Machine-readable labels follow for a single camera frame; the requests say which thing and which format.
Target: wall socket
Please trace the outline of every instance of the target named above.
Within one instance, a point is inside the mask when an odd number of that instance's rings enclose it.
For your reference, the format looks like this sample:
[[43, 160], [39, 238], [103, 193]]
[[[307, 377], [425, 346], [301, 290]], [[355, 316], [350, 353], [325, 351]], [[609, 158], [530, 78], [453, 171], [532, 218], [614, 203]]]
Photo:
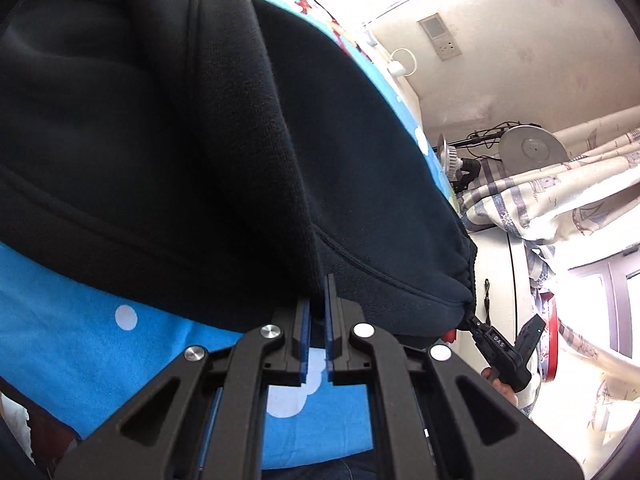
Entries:
[[460, 56], [462, 52], [452, 33], [439, 14], [420, 20], [420, 26], [427, 33], [436, 54], [442, 61]]

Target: beige wall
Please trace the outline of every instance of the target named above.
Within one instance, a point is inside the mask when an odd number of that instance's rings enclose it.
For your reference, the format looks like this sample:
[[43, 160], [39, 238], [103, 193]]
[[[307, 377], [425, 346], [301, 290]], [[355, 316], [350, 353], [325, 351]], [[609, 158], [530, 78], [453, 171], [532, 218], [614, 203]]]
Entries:
[[[461, 56], [436, 56], [417, 23], [435, 12]], [[370, 28], [416, 55], [408, 81], [432, 143], [506, 120], [554, 132], [640, 104], [640, 42], [613, 0], [411, 0]]]

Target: triangular cutout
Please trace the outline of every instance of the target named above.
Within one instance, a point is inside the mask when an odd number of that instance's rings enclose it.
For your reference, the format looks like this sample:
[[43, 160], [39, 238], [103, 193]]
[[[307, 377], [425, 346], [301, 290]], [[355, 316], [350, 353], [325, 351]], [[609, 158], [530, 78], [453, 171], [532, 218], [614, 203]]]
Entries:
[[153, 446], [158, 440], [178, 386], [180, 379], [171, 379], [122, 425], [120, 433], [143, 446]]
[[496, 444], [516, 432], [516, 423], [469, 379], [459, 377], [456, 384], [485, 446]]

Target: red object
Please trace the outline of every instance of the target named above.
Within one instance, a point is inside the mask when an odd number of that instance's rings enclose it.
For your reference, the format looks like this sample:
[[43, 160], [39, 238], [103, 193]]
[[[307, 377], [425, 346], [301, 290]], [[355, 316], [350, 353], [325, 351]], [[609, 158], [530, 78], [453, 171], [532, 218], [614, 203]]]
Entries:
[[457, 334], [456, 329], [449, 330], [444, 336], [441, 337], [441, 339], [445, 343], [453, 343], [456, 340], [456, 334]]
[[545, 332], [548, 332], [548, 357], [546, 362], [546, 375], [543, 378], [545, 383], [550, 383], [556, 378], [558, 371], [558, 313], [556, 312], [556, 298], [552, 292], [542, 292], [542, 301], [545, 302], [548, 319], [546, 321]]

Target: dark jeans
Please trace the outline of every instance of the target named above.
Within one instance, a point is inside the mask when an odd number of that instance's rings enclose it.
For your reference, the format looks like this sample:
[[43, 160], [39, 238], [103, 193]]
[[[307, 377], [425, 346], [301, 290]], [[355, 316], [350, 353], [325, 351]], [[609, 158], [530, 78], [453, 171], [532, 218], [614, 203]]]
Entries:
[[376, 480], [372, 451], [321, 464], [263, 471], [263, 480]]

